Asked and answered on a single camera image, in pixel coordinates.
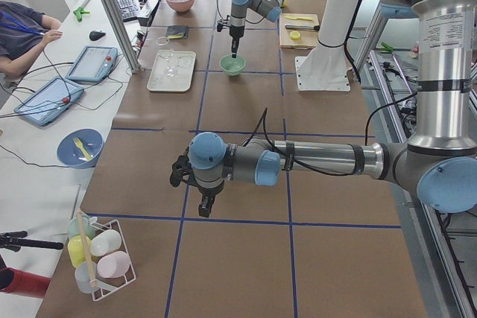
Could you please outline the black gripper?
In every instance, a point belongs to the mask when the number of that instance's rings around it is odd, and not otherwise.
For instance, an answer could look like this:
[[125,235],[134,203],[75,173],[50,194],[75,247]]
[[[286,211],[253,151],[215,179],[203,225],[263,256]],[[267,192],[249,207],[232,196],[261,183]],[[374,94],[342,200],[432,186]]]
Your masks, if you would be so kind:
[[202,200],[198,206],[198,214],[201,217],[209,217],[212,213],[215,196],[220,194],[224,189],[224,181],[221,180],[219,183],[208,183],[208,186],[197,182],[197,188],[202,194]]
[[235,26],[231,25],[230,26],[230,36],[232,37],[232,42],[231,42],[231,55],[232,58],[237,57],[237,51],[239,48],[239,39],[241,39],[244,36],[244,26]]

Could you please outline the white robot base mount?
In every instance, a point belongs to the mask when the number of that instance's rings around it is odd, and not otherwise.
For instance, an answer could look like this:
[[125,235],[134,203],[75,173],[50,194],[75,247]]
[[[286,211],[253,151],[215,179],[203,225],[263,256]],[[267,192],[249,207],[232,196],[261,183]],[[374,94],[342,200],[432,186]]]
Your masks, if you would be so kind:
[[358,3],[359,0],[327,0],[315,49],[307,57],[296,58],[300,91],[350,91],[344,50]]

